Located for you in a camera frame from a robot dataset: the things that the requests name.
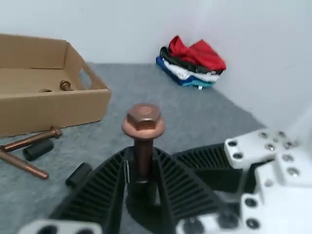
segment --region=copper bolt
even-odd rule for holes
[[[4,151],[4,147],[0,146],[0,159],[3,161],[6,161],[7,163],[10,163],[11,165],[18,167],[36,177],[39,177],[40,179],[47,179],[49,178],[49,174],[29,163],[27,163],[24,160],[21,160],[20,158]]]
[[[153,140],[165,131],[165,122],[159,107],[142,103],[134,105],[122,124],[124,133],[132,137],[137,172],[146,180],[152,164]]]
[[[62,130],[59,127],[52,126],[50,130],[45,131],[43,133],[39,133],[37,135],[30,136],[23,140],[18,140],[10,144],[3,145],[3,150],[6,152],[10,152],[12,150],[16,150],[21,147],[34,144],[35,142],[38,142],[43,139],[48,139],[52,137],[59,138],[61,135],[62,135]]]
[[[60,83],[59,83],[59,88],[61,90],[64,90],[64,91],[72,91],[72,89],[70,88],[70,85],[71,83],[67,80],[62,80]]]
[[[49,90],[49,89],[40,89],[39,90],[39,93],[49,93],[49,92],[52,92],[52,90]]]

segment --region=copper rod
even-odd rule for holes
[[[3,161],[6,161],[7,163],[20,168],[36,177],[39,177],[40,179],[48,179],[49,174],[29,163],[27,163],[24,160],[21,160],[20,158],[4,151],[4,147],[0,147],[0,159]]]
[[[50,130],[45,131],[43,133],[39,133],[34,136],[30,136],[28,138],[18,140],[12,143],[9,143],[7,145],[3,145],[3,150],[6,152],[10,152],[16,149],[19,149],[21,147],[25,147],[31,144],[34,144],[40,140],[48,139],[48,138],[59,138],[62,135],[62,130],[59,127],[52,126]]]
[[[135,139],[134,153],[138,176],[148,178],[152,165],[153,140]]]

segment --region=cardboard box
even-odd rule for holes
[[[83,73],[90,87],[82,84]],[[71,82],[74,91],[62,91],[62,80]],[[110,96],[67,41],[0,34],[0,136],[101,120]]]

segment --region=folded clothes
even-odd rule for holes
[[[186,47],[181,38],[176,36],[171,40],[169,50],[171,56],[179,57],[182,61],[188,61],[192,64],[202,65],[210,71],[224,71],[226,69],[222,58],[204,40]]]
[[[182,86],[202,86],[202,87],[211,87],[214,82],[204,82],[199,80],[194,76],[189,76],[186,80],[179,79],[174,73],[172,73],[164,64],[163,59],[158,56],[156,58],[156,64],[167,74],[169,75],[175,82]]]
[[[187,80],[190,76],[193,76],[204,82],[216,82],[220,77],[219,75],[216,75],[213,72],[206,73],[206,74],[190,72],[179,66],[171,65],[165,59],[162,59],[162,60],[165,66],[167,67],[167,69],[170,70],[173,74],[175,74],[181,80]]]
[[[183,61],[183,60],[179,59],[178,57],[171,56],[169,49],[165,46],[160,49],[160,56],[163,59],[165,59],[166,61],[168,61],[170,64],[182,67],[182,68],[189,70],[191,72],[199,72],[199,73],[210,72],[209,69],[207,69],[201,65],[192,64],[188,61]]]

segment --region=red cloth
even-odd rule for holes
[[[225,70],[226,65],[222,58],[204,40],[186,47],[179,36],[175,36],[170,44],[170,55],[195,65],[206,67],[210,71]]]

